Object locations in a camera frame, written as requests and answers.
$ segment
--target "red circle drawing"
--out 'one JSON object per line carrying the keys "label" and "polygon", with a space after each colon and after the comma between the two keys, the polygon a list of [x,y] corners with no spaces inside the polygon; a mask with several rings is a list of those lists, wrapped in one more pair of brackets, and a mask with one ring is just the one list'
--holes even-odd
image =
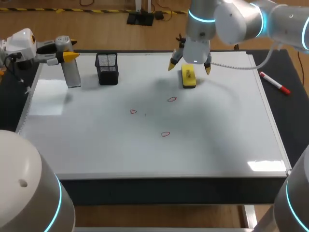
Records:
{"label": "red circle drawing", "polygon": [[168,99],[168,102],[173,102],[175,101],[177,98],[176,97],[171,97],[170,99]]}
{"label": "red circle drawing", "polygon": [[168,131],[161,133],[162,137],[166,137],[166,136],[169,136],[169,135],[170,135],[170,132],[168,132]]}

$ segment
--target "table leg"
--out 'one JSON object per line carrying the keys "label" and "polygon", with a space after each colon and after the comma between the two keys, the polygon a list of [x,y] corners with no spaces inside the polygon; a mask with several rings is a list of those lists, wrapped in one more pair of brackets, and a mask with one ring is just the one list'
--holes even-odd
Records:
{"label": "table leg", "polygon": [[278,231],[274,218],[274,207],[271,206],[265,213],[259,223],[255,226],[253,232],[276,232]]}
{"label": "table leg", "polygon": [[242,211],[246,228],[253,229],[257,225],[254,205],[243,205]]}
{"label": "table leg", "polygon": [[74,232],[252,232],[252,229],[77,227]]}

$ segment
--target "white cable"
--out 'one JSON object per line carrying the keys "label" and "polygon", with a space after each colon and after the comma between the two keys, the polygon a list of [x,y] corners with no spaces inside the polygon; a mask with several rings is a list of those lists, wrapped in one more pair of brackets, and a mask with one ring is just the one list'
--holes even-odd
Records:
{"label": "white cable", "polygon": [[229,68],[229,69],[238,69],[238,70],[253,70],[253,69],[260,69],[262,68],[264,65],[267,64],[267,62],[269,61],[272,52],[274,51],[275,47],[278,46],[280,43],[279,42],[274,42],[273,45],[271,46],[266,59],[258,66],[255,67],[234,67],[234,66],[230,66],[230,65],[225,65],[225,64],[219,64],[219,63],[214,63],[211,62],[212,65],[216,65],[216,66],[220,66],[220,67],[224,67],[224,68]]}

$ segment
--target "black cable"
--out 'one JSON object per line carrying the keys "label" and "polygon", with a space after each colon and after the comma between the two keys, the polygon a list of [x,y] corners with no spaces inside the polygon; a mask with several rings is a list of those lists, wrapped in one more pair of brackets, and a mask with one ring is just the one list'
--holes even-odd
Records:
{"label": "black cable", "polygon": [[154,8],[154,10],[153,11],[151,11],[151,13],[154,13],[155,12],[155,6],[154,6],[154,4],[153,4],[153,1],[151,1],[151,5],[153,6],[153,8]]}
{"label": "black cable", "polygon": [[91,5],[94,4],[94,3],[95,3],[95,0],[92,0],[91,3],[84,5],[84,4],[82,4],[82,0],[79,0],[79,5],[80,5],[80,6],[91,6]]}
{"label": "black cable", "polygon": [[303,86],[304,86],[304,84],[305,84],[305,73],[304,73],[303,63],[301,62],[301,59],[300,59],[300,56],[299,56],[299,52],[297,52],[297,56],[298,56],[298,60],[299,60],[300,67],[301,67],[301,71],[302,71],[302,74],[303,74]]}
{"label": "black cable", "polygon": [[21,79],[20,77],[18,77],[17,75],[15,75],[15,71],[12,71],[11,69],[9,69],[9,67],[7,66],[6,64],[6,60],[10,58],[10,61],[12,62],[12,57],[10,55],[6,56],[5,59],[4,59],[4,66],[6,68],[7,71],[9,71],[10,74],[13,75],[13,77],[20,83],[22,83],[26,88],[28,88],[29,86],[27,86],[24,82],[23,79]]}
{"label": "black cable", "polygon": [[167,7],[167,6],[161,6],[160,3],[158,3],[158,0],[155,0],[155,2],[156,2],[156,4],[157,4],[159,7],[170,10],[170,18],[169,18],[168,20],[162,20],[162,21],[164,21],[164,22],[169,22],[169,21],[172,19],[172,17],[173,17],[173,11],[172,11],[172,9],[169,8],[169,7]]}

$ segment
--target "cable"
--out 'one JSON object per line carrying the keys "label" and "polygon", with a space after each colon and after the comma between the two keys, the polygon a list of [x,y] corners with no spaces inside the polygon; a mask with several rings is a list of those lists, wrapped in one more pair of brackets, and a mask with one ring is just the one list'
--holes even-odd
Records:
{"label": "cable", "polygon": [[80,5],[80,6],[91,6],[91,5],[94,4],[94,3],[95,3],[95,0],[92,0],[91,3],[84,5],[84,4],[82,4],[82,0],[79,0],[79,5]]}
{"label": "cable", "polygon": [[270,57],[271,57],[271,54],[272,52],[274,51],[275,47],[279,45],[278,42],[274,42],[273,45],[271,46],[265,60],[259,64],[258,66],[255,66],[255,67],[234,67],[234,66],[230,66],[230,65],[225,65],[225,64],[218,64],[218,63],[214,63],[214,62],[211,62],[212,65],[216,65],[216,66],[220,66],[220,67],[224,67],[224,68],[229,68],[229,69],[238,69],[238,70],[253,70],[253,69],[260,69],[262,68],[264,65],[267,64],[267,62],[269,61]]}
{"label": "cable", "polygon": [[299,56],[299,52],[297,52],[297,56],[298,56],[298,60],[300,63],[300,67],[301,67],[301,72],[303,74],[303,86],[305,84],[305,72],[304,72],[304,67],[303,67],[303,63],[301,62],[300,56]]}
{"label": "cable", "polygon": [[[12,63],[13,71],[12,71],[11,69],[9,69],[9,67],[8,67],[7,64],[6,64],[6,60],[7,60],[8,58],[10,58],[10,61],[11,61],[11,63]],[[11,75],[13,75],[13,77],[14,77],[19,83],[22,83],[22,84],[23,84],[23,86],[27,89],[27,91],[26,91],[25,93],[28,93],[28,92],[31,90],[31,88],[30,88],[30,86],[26,85],[26,83],[24,82],[23,79],[21,79],[20,77],[18,77],[17,75],[15,75],[14,63],[13,63],[13,61],[12,61],[11,59],[12,59],[12,57],[11,57],[10,55],[6,56],[5,59],[4,59],[4,66],[5,66],[6,70],[9,71],[9,73],[10,73]]]}
{"label": "cable", "polygon": [[161,6],[160,3],[158,3],[158,0],[155,0],[155,2],[156,2],[156,4],[157,4],[159,7],[170,10],[170,18],[169,18],[168,20],[162,20],[163,22],[169,22],[169,21],[172,19],[172,17],[173,17],[173,11],[172,11],[172,9],[169,8],[169,7],[167,7],[167,6]]}
{"label": "cable", "polygon": [[153,1],[152,1],[152,0],[151,0],[151,6],[153,6],[154,10],[151,11],[151,9],[150,9],[150,11],[151,11],[151,13],[154,13],[154,12],[155,12],[155,5],[153,4]]}

